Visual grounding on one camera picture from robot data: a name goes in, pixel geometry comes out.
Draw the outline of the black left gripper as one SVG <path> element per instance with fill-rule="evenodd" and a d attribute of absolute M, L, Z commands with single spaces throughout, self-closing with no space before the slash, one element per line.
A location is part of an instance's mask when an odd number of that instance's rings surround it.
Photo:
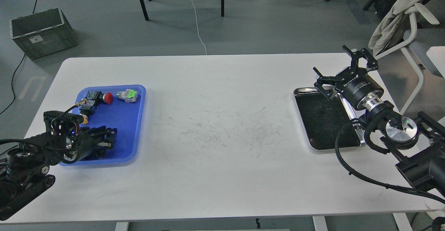
<path fill-rule="evenodd" d="M 94 160 L 105 157 L 107 150 L 114 148 L 117 132 L 117 128 L 106 126 L 81 127 L 76 145 L 78 150 L 70 152 L 71 157 L 64 155 L 63 163 L 73 164 L 82 159 Z"/>

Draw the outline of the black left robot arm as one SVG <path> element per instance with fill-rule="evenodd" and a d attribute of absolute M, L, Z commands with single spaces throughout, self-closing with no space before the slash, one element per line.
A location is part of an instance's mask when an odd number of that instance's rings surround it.
<path fill-rule="evenodd" d="M 86 119 L 69 110 L 46 111 L 46 131 L 27 139 L 3 139 L 17 143 L 1 159 L 0 218 L 7 220 L 55 183 L 51 166 L 73 164 L 88 156 L 103 158 L 114 147 L 116 128 L 84 126 Z"/>

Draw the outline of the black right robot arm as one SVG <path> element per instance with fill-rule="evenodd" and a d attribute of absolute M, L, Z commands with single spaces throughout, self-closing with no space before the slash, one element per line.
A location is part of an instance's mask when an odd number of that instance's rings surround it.
<path fill-rule="evenodd" d="M 335 139 L 335 153 L 340 164 L 358 179 L 414 196 L 430 198 L 444 203 L 430 190 L 436 189 L 442 196 L 445 189 L 444 126 L 420 111 L 414 119 L 394 111 L 394 105 L 381 100 L 383 88 L 369 76 L 378 69 L 377 60 L 366 49 L 351 50 L 343 46 L 351 57 L 350 66 L 335 76 L 324 76 L 313 68 L 318 79 L 315 88 L 328 100 L 342 95 L 355 110 L 365 113 L 344 124 Z M 371 179 L 353 169 L 340 154 L 340 136 L 346 127 L 364 130 L 365 143 L 382 154 L 391 153 L 398 160 L 396 168 L 409 187 L 387 184 Z"/>

